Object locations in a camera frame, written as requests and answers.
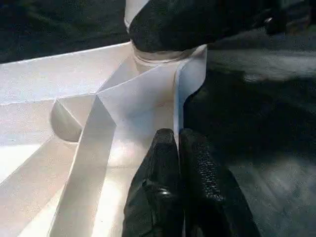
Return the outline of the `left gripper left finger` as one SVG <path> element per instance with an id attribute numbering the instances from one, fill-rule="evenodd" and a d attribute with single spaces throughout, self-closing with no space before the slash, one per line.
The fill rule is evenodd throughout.
<path id="1" fill-rule="evenodd" d="M 123 210 L 124 237 L 180 237 L 184 211 L 174 133 L 156 131 L 137 169 Z"/>

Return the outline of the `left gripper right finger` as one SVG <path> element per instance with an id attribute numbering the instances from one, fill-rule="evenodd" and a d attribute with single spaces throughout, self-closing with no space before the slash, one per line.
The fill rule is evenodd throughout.
<path id="1" fill-rule="evenodd" d="M 259 237 L 261 234 L 235 177 L 214 158 L 207 138 L 179 133 L 187 237 Z"/>

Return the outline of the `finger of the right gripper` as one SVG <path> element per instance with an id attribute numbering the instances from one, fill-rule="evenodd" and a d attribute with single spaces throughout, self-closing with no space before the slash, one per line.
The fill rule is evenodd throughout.
<path id="1" fill-rule="evenodd" d="M 142 52 L 184 51 L 259 27 L 264 0 L 150 0 L 129 26 Z"/>

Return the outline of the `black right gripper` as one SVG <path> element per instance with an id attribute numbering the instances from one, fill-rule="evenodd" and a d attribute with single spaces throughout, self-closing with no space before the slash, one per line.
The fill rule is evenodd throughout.
<path id="1" fill-rule="evenodd" d="M 295 35 L 308 28 L 312 21 L 310 0 L 259 0 L 257 1 L 259 26 L 269 36 Z"/>

